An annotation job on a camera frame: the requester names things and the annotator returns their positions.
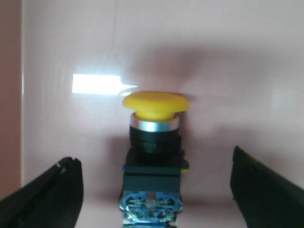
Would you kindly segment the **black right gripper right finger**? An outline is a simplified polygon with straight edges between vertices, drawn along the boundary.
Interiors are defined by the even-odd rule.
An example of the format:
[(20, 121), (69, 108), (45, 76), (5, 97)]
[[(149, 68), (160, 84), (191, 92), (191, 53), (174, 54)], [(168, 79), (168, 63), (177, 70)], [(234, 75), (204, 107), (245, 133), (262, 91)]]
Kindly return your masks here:
[(230, 188), (247, 227), (304, 226), (304, 190), (238, 146), (233, 151)]

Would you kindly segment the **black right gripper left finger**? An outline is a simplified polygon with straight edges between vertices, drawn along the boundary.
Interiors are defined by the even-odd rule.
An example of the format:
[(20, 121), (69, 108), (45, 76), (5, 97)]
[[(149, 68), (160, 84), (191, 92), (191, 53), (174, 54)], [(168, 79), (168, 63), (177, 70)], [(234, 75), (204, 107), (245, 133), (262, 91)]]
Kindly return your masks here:
[(73, 228), (84, 198), (82, 164), (65, 157), (0, 202), (2, 228)]

